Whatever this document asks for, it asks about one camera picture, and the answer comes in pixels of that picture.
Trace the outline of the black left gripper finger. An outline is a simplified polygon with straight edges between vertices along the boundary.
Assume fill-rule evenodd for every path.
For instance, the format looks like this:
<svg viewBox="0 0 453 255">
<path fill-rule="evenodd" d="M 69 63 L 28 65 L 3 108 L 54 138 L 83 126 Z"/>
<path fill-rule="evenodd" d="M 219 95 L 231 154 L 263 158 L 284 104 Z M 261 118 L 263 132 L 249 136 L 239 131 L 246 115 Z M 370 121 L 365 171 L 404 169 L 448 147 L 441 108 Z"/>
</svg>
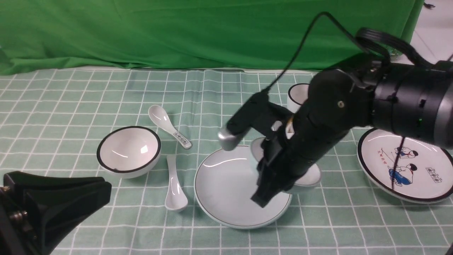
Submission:
<svg viewBox="0 0 453 255">
<path fill-rule="evenodd" d="M 13 171 L 4 177 L 44 177 L 24 194 L 24 208 L 41 248 L 56 248 L 73 229 L 110 202 L 112 185 L 100 176 L 51 177 Z"/>
</svg>

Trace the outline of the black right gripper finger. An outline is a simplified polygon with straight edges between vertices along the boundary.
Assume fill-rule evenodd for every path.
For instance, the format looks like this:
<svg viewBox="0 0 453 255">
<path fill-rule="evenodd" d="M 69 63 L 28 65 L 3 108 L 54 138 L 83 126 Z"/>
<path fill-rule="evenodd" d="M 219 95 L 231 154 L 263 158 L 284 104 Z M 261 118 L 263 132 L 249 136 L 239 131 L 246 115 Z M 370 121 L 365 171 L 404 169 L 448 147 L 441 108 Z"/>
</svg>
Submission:
<svg viewBox="0 0 453 255">
<path fill-rule="evenodd" d="M 261 208 L 266 207 L 277 195 L 291 195 L 294 174 L 288 172 L 256 172 L 256 189 L 251 200 Z"/>
</svg>

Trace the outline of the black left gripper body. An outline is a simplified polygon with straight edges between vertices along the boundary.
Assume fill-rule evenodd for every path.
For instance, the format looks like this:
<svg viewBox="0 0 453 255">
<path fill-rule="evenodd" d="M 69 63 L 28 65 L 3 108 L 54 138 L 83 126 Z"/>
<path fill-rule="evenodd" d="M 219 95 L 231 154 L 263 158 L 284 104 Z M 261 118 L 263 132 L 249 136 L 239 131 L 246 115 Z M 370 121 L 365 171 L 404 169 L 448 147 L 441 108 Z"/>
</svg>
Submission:
<svg viewBox="0 0 453 255">
<path fill-rule="evenodd" d="M 24 208 L 26 188 L 37 186 L 44 177 L 4 177 L 1 187 L 1 254 L 45 255 L 38 235 Z"/>
</svg>

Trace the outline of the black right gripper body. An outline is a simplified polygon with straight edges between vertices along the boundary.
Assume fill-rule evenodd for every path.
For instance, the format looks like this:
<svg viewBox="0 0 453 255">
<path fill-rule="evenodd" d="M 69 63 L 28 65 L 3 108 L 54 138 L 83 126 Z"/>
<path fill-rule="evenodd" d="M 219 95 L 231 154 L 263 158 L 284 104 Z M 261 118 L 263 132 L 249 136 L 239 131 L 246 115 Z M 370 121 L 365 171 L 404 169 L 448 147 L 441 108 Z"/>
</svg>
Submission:
<svg viewBox="0 0 453 255">
<path fill-rule="evenodd" d="M 308 99 L 266 136 L 259 188 L 291 188 L 350 129 L 371 123 L 374 86 L 356 74 L 329 69 L 310 82 Z"/>
</svg>

